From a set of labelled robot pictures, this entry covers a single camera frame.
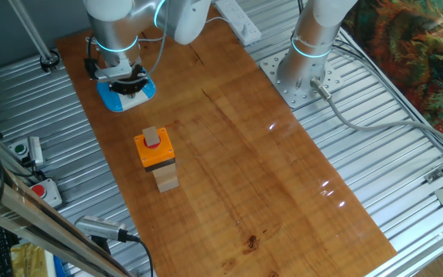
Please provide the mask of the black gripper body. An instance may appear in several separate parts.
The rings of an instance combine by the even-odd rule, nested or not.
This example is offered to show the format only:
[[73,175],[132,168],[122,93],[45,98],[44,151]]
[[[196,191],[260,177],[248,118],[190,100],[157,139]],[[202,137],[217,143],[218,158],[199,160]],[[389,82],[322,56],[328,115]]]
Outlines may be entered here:
[[132,68],[131,77],[122,79],[119,82],[112,82],[109,88],[112,92],[121,95],[134,95],[140,92],[148,83],[147,72],[141,65],[135,65]]

